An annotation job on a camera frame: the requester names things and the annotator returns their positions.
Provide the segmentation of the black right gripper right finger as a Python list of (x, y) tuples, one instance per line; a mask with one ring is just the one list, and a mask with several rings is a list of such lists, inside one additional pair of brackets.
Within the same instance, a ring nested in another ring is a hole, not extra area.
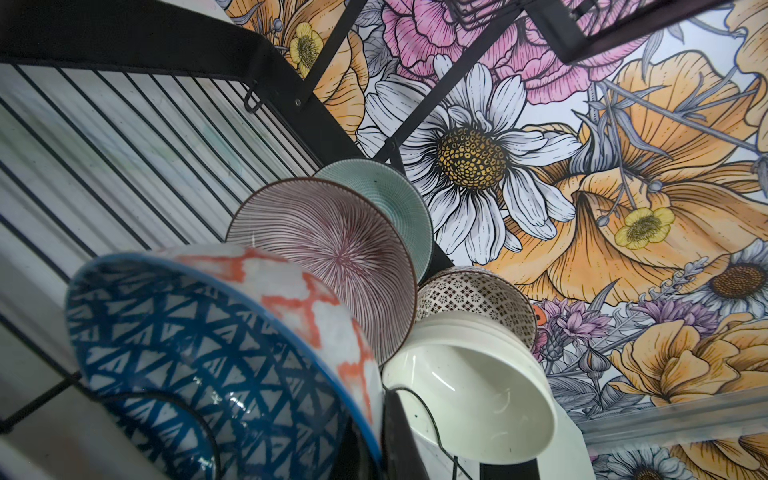
[(385, 473), (393, 480), (428, 480), (399, 395), (385, 393), (383, 448)]

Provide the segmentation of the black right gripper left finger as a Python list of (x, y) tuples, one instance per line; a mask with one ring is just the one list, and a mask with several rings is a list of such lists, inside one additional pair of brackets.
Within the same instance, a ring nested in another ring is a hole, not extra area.
[(381, 471), (356, 424), (350, 420), (339, 447), (330, 480), (379, 480)]

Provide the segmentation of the cream white bowl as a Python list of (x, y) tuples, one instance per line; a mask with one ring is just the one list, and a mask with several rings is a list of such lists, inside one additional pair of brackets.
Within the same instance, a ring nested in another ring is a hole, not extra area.
[(557, 431), (555, 401), (529, 348), (478, 314), (418, 321), (383, 368), (408, 424), (459, 457), (490, 465), (535, 459)]

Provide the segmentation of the blue geometric patterned bowl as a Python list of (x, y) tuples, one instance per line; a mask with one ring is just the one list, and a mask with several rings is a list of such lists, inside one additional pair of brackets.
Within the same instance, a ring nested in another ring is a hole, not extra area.
[(105, 255), (69, 283), (89, 389), (173, 479), (378, 477), (384, 393), (361, 326), (320, 279), (229, 244)]

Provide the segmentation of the brown patterned ceramic bowl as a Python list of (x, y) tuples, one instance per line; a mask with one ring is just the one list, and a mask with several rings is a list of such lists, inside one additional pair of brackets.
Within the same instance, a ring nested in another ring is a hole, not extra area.
[(442, 312), (474, 313), (496, 321), (531, 349), (537, 319), (530, 300), (514, 285), (480, 267), (451, 267), (418, 290), (416, 321)]

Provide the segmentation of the pink striped ceramic bowl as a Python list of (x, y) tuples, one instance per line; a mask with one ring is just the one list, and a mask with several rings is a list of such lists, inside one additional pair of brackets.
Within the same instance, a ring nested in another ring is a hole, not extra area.
[(347, 187), (312, 177), (266, 185), (241, 204), (226, 240), (322, 280), (350, 309), (380, 365), (412, 329), (417, 286), (408, 249), (392, 222)]

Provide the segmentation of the mint green ceramic bowl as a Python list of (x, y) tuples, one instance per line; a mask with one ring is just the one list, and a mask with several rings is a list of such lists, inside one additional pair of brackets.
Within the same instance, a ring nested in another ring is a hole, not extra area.
[(421, 281), (433, 254), (432, 221), (426, 204), (408, 179), (388, 164), (345, 159), (322, 167), (315, 178), (347, 187), (370, 201), (394, 226)]

